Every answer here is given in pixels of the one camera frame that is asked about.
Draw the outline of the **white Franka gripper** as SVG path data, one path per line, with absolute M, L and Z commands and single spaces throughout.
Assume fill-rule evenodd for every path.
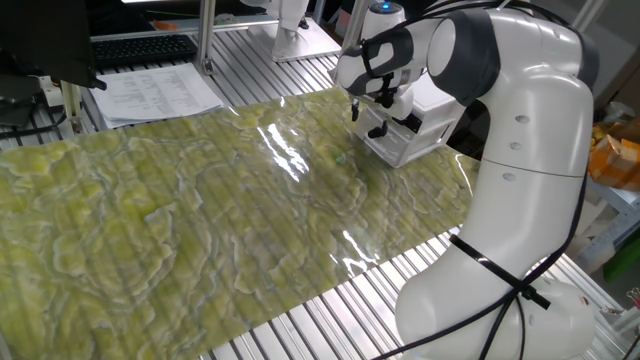
M 401 85 L 364 96 L 369 108 L 377 115 L 404 120 L 413 109 L 414 93 L 411 85 Z M 359 117 L 359 100 L 351 102 L 351 121 L 356 122 Z

